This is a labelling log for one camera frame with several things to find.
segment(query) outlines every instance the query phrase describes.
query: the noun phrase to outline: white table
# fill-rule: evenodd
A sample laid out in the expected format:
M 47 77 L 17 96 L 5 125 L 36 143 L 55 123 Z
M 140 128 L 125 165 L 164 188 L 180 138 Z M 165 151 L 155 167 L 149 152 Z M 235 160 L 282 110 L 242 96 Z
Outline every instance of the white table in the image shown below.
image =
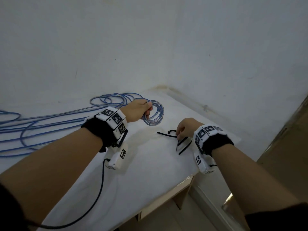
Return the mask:
M 164 106 L 163 121 L 155 127 L 146 125 L 142 120 L 129 124 L 129 132 L 125 138 L 129 145 L 126 163 L 119 171 L 105 168 L 104 186 L 97 204 L 81 221 L 66 228 L 67 231 L 112 230 L 137 214 L 141 218 L 141 211 L 144 211 L 144 214 L 151 211 L 155 208 L 154 201 L 157 203 L 158 198 L 164 195 L 173 196 L 174 193 L 170 192 L 172 189 L 181 185 L 185 179 L 190 184 L 192 176 L 198 173 L 193 156 L 193 152 L 197 150 L 194 143 L 178 155 L 179 151 L 175 152 L 177 140 L 156 132 L 167 133 L 168 130 L 176 129 L 179 122 L 186 117 L 193 117 L 203 123 L 212 122 L 164 93 L 149 91 L 142 95 L 145 98 L 157 100 Z M 89 106 L 88 99 L 25 107 L 10 106 L 5 109 L 21 112 L 25 116 L 37 116 L 86 106 Z M 56 137 L 43 136 L 39 141 L 59 138 L 72 131 L 57 133 Z M 232 133 L 228 135 L 235 143 L 239 141 L 239 138 Z M 63 225 L 75 220 L 88 210 L 99 192 L 104 157 L 105 153 L 98 153 L 95 156 L 67 194 L 48 214 L 43 224 Z M 20 159 L 21 157 L 0 159 L 0 172 Z M 182 185 L 184 187 L 182 186 L 181 190 L 187 187 L 185 182 Z

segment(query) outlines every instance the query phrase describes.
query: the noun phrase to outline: blue cable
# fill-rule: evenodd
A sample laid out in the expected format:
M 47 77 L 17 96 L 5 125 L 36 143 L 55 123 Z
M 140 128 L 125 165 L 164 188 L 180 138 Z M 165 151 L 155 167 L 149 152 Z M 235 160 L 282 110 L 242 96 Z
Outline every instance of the blue cable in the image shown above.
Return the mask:
M 112 98 L 120 99 L 121 102 L 114 103 Z M 92 111 L 103 109 L 103 108 L 108 107 L 108 106 L 112 106 L 114 108 L 119 109 L 123 106 L 126 106 L 129 102 L 132 102 L 135 99 L 144 99 L 144 98 L 140 94 L 133 93 L 133 92 L 122 93 L 122 94 L 121 93 L 104 94 L 104 95 L 101 95 L 101 96 L 96 96 L 96 97 L 91 98 L 90 104 L 92 106 L 90 106 L 90 107 L 81 108 L 81 109 L 63 112 L 63 113 L 58 113 L 58 114 L 36 116 L 36 117 L 29 117 L 29 118 L 21 118 L 20 113 L 7 112 L 7 111 L 0 110 L 0 115 L 17 115 L 17 117 L 14 117 L 11 120 L 0 121 L 0 134 L 20 132 L 19 138 L 14 138 L 14 139 L 9 139 L 9 140 L 1 140 L 0 144 L 1 143 L 7 143 L 7 142 L 20 141 L 20 143 L 23 145 L 23 147 L 16 147 L 16 148 L 11 148 L 11 149 L 6 149 L 6 150 L 0 150 L 0 153 L 4 153 L 4 152 L 8 152 L 8 151 L 15 151 L 15 150 L 22 150 L 22 149 L 32 150 L 31 152 L 21 153 L 21 154 L 16 154 L 16 155 L 0 155 L 0 158 L 29 155 L 33 151 L 37 150 L 36 148 L 33 148 L 33 147 L 48 144 L 48 143 L 51 143 L 55 140 L 50 140 L 50 141 L 46 141 L 46 142 L 43 142 L 43 143 L 27 145 L 24 142 L 25 139 L 35 138 L 35 137 L 38 137 L 38 136 L 42 136 L 42 135 L 46 135 L 46 134 L 50 134 L 50 133 L 54 133 L 54 132 L 58 132 L 58 131 L 63 131 L 63 130 L 68 130 L 68 129 L 71 129 L 71 128 L 79 127 L 79 126 L 82 125 L 82 123 L 84 122 L 84 119 L 86 117 L 75 118 L 75 119 L 70 119 L 70 120 L 66 120 L 66 121 L 53 122 L 53 123 L 49 123 L 49 124 L 35 125 L 40 121 L 44 121 L 44 120 L 48 120 L 48 119 L 52 119 L 52 118 L 56 118 L 56 117 L 67 116 L 67 115 L 74 115 L 74 114 L 92 112 Z M 152 102 L 153 106 L 157 108 L 156 113 L 153 116 L 151 116 L 149 119 L 147 119 L 146 116 L 144 115 L 143 120 L 149 126 L 156 126 L 159 123 L 161 123 L 161 121 L 163 119 L 164 107 L 158 101 L 151 100 L 151 102 Z M 52 127 L 52 126 L 60 126 L 60 125 L 72 124 L 72 123 L 80 123 L 80 124 L 65 127 L 65 128 L 59 128 L 59 129 L 52 130 L 52 131 L 46 131 L 46 132 L 42 132 L 42 133 L 30 135 L 30 136 L 23 136 L 24 133 L 28 130 L 43 129 L 43 128 L 48 128 L 48 127 Z

